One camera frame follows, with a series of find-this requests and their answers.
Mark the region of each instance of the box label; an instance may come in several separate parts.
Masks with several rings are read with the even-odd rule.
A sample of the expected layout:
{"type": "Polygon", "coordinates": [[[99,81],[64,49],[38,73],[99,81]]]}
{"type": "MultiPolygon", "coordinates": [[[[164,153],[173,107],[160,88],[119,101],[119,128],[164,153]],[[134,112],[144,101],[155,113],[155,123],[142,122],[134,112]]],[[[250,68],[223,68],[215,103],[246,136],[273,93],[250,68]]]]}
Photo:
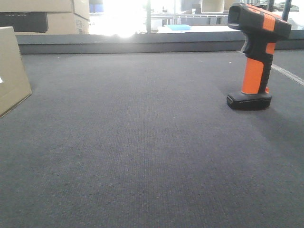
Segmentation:
{"type": "Polygon", "coordinates": [[[46,32],[45,12],[0,12],[0,27],[12,26],[15,32],[46,32]]]}

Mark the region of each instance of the carpeted platform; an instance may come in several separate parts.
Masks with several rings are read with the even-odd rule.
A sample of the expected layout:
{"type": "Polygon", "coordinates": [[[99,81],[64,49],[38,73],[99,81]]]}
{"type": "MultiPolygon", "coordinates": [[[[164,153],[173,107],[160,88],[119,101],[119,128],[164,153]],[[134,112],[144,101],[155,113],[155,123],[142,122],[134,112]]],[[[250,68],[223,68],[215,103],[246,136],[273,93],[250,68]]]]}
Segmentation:
{"type": "MultiPolygon", "coordinates": [[[[274,63],[303,76],[303,56],[274,63]]],[[[0,119],[1,228],[303,226],[301,85],[273,70],[270,108],[233,111],[237,52],[23,60],[33,95],[0,119]]]]}

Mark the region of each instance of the barcode scanner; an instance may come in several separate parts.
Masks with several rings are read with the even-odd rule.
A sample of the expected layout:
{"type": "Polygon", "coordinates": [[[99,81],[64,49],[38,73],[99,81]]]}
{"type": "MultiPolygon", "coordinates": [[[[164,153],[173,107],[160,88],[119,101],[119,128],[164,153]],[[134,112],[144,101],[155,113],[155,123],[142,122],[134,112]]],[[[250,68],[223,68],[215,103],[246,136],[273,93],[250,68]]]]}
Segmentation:
{"type": "Polygon", "coordinates": [[[244,32],[242,52],[247,57],[242,90],[230,93],[227,104],[237,110],[261,110],[270,106],[267,87],[276,42],[288,39],[287,23],[291,1],[287,0],[282,17],[243,3],[234,3],[228,14],[228,26],[244,32]]]}

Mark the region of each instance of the scanner trigger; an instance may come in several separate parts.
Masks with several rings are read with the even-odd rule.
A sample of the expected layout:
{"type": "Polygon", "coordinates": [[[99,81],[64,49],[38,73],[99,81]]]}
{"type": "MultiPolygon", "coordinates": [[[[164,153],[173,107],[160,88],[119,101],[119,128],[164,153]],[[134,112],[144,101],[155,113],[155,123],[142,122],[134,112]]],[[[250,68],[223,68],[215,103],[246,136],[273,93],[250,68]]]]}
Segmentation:
{"type": "Polygon", "coordinates": [[[253,39],[249,38],[249,35],[244,33],[245,35],[245,43],[241,49],[241,52],[245,53],[245,54],[249,54],[250,50],[252,49],[252,45],[253,45],[253,39]]]}

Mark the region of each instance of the gray carpet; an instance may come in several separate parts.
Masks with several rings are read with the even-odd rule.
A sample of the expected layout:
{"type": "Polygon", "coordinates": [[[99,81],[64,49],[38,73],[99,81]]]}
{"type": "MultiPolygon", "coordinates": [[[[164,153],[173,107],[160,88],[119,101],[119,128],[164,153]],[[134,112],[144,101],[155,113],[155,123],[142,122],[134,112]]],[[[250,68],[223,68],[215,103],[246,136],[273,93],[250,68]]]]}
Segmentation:
{"type": "MultiPolygon", "coordinates": [[[[303,53],[274,63],[303,73],[287,58],[303,53]]],[[[272,71],[270,108],[233,111],[236,52],[23,60],[33,95],[0,119],[1,228],[303,227],[299,84],[272,71]]]]}

